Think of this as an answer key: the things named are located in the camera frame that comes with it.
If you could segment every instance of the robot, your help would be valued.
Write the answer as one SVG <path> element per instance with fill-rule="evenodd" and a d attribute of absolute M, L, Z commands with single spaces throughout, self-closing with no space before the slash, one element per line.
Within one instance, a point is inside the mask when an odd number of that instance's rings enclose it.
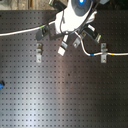
<path fill-rule="evenodd" d="M 63 35 L 63 41 L 58 50 L 58 53 L 64 56 L 68 47 L 68 37 L 73 33 L 82 39 L 90 36 L 95 42 L 99 43 L 101 35 L 97 33 L 94 27 L 89 23 L 93 22 L 97 14 L 96 7 L 100 1 L 95 0 L 68 0 L 67 7 L 58 0 L 50 0 L 49 5 L 58 10 L 56 19 L 52 22 L 55 24 L 56 34 Z M 36 34 L 36 40 L 40 41 L 49 33 L 49 25 L 43 26 Z M 77 38 L 74 42 L 74 47 L 77 48 L 80 40 Z"/>

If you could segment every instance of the white robot head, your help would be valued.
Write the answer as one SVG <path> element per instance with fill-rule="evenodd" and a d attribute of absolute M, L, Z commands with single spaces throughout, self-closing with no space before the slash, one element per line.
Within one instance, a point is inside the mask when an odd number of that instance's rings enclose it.
<path fill-rule="evenodd" d="M 69 0 L 67 8 L 56 15 L 56 33 L 78 29 L 87 19 L 92 6 L 92 0 Z"/>

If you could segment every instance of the wire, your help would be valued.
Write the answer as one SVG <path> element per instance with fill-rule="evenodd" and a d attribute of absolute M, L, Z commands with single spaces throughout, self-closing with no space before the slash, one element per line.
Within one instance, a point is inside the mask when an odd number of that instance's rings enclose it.
<path fill-rule="evenodd" d="M 77 32 L 75 32 L 75 34 L 80 38 L 81 46 L 82 46 L 83 52 L 84 52 L 87 56 L 98 56 L 98 55 L 102 55 L 102 52 L 94 53 L 94 54 L 89 54 L 88 52 L 86 52 L 86 50 L 85 50 L 85 48 L 84 48 L 83 40 L 82 40 L 81 36 L 80 36 Z"/>
<path fill-rule="evenodd" d="M 0 34 L 0 36 L 9 36 L 9 35 L 15 35 L 15 34 L 20 34 L 20 33 L 26 33 L 26 32 L 31 32 L 31 31 L 36 31 L 38 29 L 43 28 L 45 25 L 42 25 L 40 27 L 36 27 L 36 28 L 32 28 L 32 29 L 28 29 L 28 30 L 21 30 L 21 31 L 16 31 L 16 32 L 10 32 L 10 33 L 4 33 L 4 34 Z"/>
<path fill-rule="evenodd" d="M 107 53 L 110 56 L 128 56 L 128 53 Z"/>

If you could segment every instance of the pegboard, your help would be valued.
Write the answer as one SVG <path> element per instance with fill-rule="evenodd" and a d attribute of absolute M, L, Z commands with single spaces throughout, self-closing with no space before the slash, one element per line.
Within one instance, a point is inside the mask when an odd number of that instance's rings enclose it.
<path fill-rule="evenodd" d="M 92 25 L 109 52 L 128 52 L 128 11 L 98 12 Z M 52 11 L 0 11 L 0 33 L 40 26 Z M 72 45 L 64 57 L 57 51 L 62 38 L 43 44 L 36 63 L 35 32 L 0 37 L 0 127 L 3 128 L 127 128 L 128 56 L 87 57 Z M 89 53 L 100 45 L 84 40 Z"/>

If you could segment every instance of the metal bracket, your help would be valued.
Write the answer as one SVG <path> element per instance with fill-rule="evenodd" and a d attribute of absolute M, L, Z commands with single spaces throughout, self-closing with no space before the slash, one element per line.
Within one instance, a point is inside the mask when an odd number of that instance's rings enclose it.
<path fill-rule="evenodd" d="M 41 63 L 42 61 L 42 44 L 37 43 L 37 49 L 36 49 L 36 62 Z"/>
<path fill-rule="evenodd" d="M 82 33 L 80 34 L 81 38 L 84 39 L 84 37 L 86 36 L 86 33 L 84 31 L 82 31 Z M 77 37 L 76 40 L 73 43 L 73 46 L 75 48 L 77 48 L 80 45 L 80 38 Z"/>
<path fill-rule="evenodd" d="M 108 49 L 106 48 L 106 43 L 101 44 L 101 63 L 107 63 L 107 51 Z"/>
<path fill-rule="evenodd" d="M 64 39 L 63 39 L 63 41 L 62 41 L 62 43 L 61 43 L 61 46 L 59 47 L 59 50 L 58 50 L 58 53 L 59 53 L 61 56 L 64 56 L 65 51 L 66 51 L 66 49 L 67 49 L 67 47 L 68 47 L 68 44 L 66 44 L 67 40 L 68 40 L 68 35 L 65 35 L 65 36 L 64 36 Z"/>

